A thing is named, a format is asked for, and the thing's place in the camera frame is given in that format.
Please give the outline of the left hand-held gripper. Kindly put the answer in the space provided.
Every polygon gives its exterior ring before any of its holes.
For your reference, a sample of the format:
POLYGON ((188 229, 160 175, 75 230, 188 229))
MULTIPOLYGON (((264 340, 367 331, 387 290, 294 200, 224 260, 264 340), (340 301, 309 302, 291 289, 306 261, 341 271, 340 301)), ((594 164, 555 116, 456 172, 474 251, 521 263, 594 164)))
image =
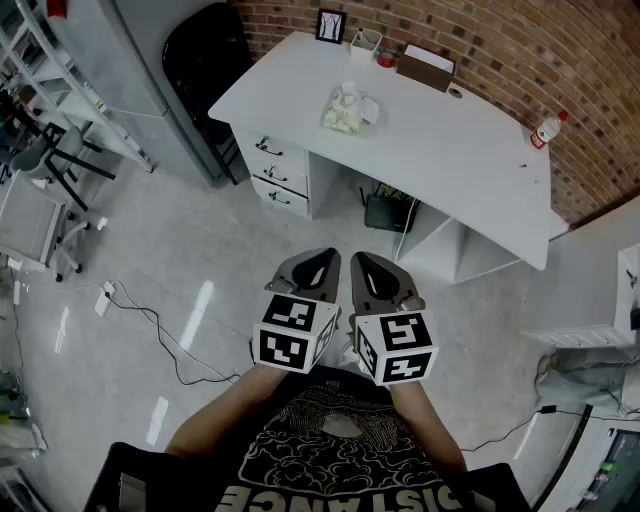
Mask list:
POLYGON ((311 371, 336 328, 340 308, 333 303, 340 269, 341 255, 335 248, 308 250, 278 267, 274 292, 261 292, 257 299, 255 362, 304 374, 311 371))

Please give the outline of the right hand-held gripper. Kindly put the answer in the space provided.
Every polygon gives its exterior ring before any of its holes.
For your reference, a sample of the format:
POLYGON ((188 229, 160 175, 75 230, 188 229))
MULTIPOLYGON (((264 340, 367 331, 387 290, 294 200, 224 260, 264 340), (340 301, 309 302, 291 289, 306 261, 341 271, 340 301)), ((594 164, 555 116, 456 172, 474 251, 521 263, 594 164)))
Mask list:
POLYGON ((356 252, 350 260, 359 369, 378 386, 428 377, 439 347, 433 314, 418 309, 411 275, 391 260, 356 252), (404 311, 380 315, 375 311, 404 311))

